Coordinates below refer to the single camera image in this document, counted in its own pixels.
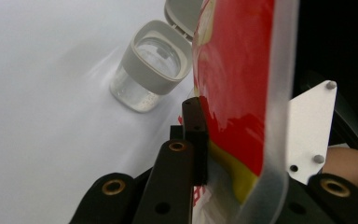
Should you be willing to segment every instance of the screw hole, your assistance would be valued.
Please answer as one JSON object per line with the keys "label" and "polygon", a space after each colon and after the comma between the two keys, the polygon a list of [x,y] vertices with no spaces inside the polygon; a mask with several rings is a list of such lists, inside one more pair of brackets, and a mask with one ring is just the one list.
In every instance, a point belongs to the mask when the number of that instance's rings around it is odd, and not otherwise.
{"label": "screw hole", "polygon": [[186,145],[180,142],[170,143],[169,148],[172,151],[183,151],[186,149]]}
{"label": "screw hole", "polygon": [[103,184],[103,193],[111,196],[119,194],[124,188],[126,188],[126,183],[124,181],[120,179],[113,179]]}
{"label": "screw hole", "polygon": [[297,172],[298,171],[298,167],[296,165],[291,165],[290,166],[290,170],[293,172]]}
{"label": "screw hole", "polygon": [[351,195],[351,191],[345,185],[334,179],[322,179],[321,185],[325,191],[338,197],[345,198]]}
{"label": "screw hole", "polygon": [[289,208],[292,212],[299,215],[305,215],[307,213],[305,207],[299,203],[289,203]]}
{"label": "screw hole", "polygon": [[161,215],[165,215],[170,212],[171,207],[168,203],[159,203],[156,205],[155,210]]}

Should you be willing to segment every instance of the white background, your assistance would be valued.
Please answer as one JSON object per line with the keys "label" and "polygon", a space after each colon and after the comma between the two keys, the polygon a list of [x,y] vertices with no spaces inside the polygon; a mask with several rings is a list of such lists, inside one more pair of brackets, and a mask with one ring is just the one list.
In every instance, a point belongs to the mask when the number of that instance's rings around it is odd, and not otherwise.
{"label": "white background", "polygon": [[163,0],[0,0],[0,223],[68,223],[92,183],[151,167],[190,74],[138,114],[109,92],[131,37]]}

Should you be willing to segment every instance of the plastic container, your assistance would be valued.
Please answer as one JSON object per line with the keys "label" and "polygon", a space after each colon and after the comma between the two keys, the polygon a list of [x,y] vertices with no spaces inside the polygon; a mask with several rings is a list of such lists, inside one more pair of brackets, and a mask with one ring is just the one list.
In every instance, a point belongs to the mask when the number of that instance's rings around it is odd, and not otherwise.
{"label": "plastic container", "polygon": [[112,94],[137,112],[153,109],[185,78],[191,46],[170,25],[151,21],[133,37],[110,85]]}

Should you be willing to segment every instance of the screw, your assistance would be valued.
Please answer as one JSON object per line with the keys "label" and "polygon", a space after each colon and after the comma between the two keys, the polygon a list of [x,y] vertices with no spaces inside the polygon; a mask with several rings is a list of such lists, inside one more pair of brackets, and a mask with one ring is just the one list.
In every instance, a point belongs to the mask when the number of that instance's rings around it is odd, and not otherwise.
{"label": "screw", "polygon": [[318,164],[322,164],[322,163],[324,163],[324,156],[316,155],[313,157],[313,161],[315,161]]}
{"label": "screw", "polygon": [[337,87],[337,83],[335,81],[329,81],[326,85],[326,88],[328,90],[333,90],[336,87]]}

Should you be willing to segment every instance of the white flip lid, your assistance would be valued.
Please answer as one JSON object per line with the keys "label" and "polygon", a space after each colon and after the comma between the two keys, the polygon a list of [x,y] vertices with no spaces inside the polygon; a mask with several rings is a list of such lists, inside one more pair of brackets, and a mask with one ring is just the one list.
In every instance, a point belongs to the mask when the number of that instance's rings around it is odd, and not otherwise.
{"label": "white flip lid", "polygon": [[165,17],[167,22],[179,28],[192,40],[199,20],[202,0],[167,0],[165,2]]}

